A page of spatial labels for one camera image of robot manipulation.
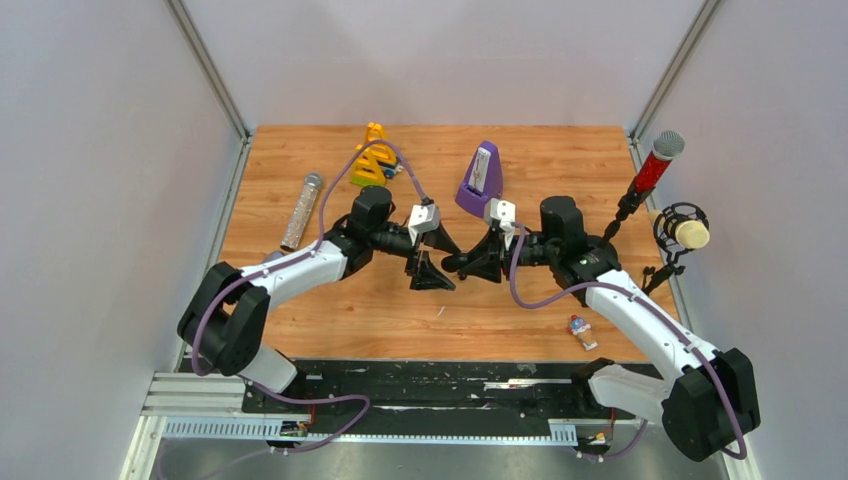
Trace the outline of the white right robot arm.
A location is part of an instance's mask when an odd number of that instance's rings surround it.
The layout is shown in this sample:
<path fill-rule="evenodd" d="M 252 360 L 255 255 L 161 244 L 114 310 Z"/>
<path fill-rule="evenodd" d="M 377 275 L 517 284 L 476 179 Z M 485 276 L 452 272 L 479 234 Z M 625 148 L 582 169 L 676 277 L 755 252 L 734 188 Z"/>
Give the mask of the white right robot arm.
<path fill-rule="evenodd" d="M 460 278 L 508 280 L 517 290 L 521 267 L 547 267 L 561 287 L 600 314 L 642 351 L 657 377 L 599 358 L 584 366 L 571 403 L 584 417 L 607 408 L 662 426 L 687 458 L 703 461 L 721 452 L 748 456 L 746 434 L 761 424 L 754 368 L 737 348 L 726 351 L 680 325 L 621 266 L 617 252 L 584 227 L 570 196 L 540 203 L 541 228 L 530 232 L 516 219 L 513 203 L 494 199 L 485 208 L 486 235 L 469 251 L 443 259 Z"/>

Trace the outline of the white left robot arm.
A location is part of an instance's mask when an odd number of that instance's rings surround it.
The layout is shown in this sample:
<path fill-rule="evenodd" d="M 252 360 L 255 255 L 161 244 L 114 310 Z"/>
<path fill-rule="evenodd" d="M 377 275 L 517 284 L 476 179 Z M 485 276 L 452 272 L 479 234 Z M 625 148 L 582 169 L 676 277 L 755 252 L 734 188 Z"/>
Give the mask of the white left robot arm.
<path fill-rule="evenodd" d="M 264 387 L 268 400 L 283 413 L 298 411 L 307 389 L 297 379 L 297 366 L 262 342 L 270 312 L 316 287 L 350 277 L 375 252 L 405 259 L 413 290 L 455 287 L 429 257 L 431 249 L 460 251 L 435 202 L 426 198 L 414 206 L 406 225 L 391 221 L 394 209 L 387 188 L 367 186 L 350 212 L 307 247 L 242 269 L 227 262 L 213 265 L 179 320 L 178 336 L 212 370 Z"/>

